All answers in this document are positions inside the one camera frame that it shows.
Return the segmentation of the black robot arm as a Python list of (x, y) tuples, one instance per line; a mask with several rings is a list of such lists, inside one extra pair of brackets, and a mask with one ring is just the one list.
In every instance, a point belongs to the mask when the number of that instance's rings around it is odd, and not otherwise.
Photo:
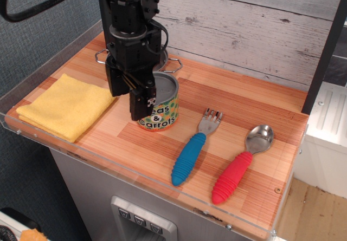
[(157, 97), (153, 69), (167, 44), (167, 30), (153, 18), (159, 0), (99, 0), (106, 50), (105, 68), (113, 96), (130, 96), (133, 121), (152, 113)]

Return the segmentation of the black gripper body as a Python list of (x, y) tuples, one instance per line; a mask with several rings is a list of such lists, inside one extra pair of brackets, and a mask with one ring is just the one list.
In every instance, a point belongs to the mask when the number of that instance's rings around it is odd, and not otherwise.
[(160, 61), (163, 51), (162, 28), (144, 25), (136, 32), (123, 32), (109, 27), (110, 41), (107, 58), (115, 58), (124, 70), (124, 80), (129, 86), (144, 86), (146, 81), (155, 80), (153, 68)]

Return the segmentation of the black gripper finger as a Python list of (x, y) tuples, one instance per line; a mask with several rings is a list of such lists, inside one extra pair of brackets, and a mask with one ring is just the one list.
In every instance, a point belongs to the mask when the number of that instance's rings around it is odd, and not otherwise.
[(146, 81), (144, 86), (136, 85), (130, 90), (130, 113), (133, 121), (152, 114), (156, 102), (155, 80)]
[(124, 70), (115, 58), (107, 58), (105, 68), (112, 96), (125, 95), (132, 90), (129, 84), (124, 80)]

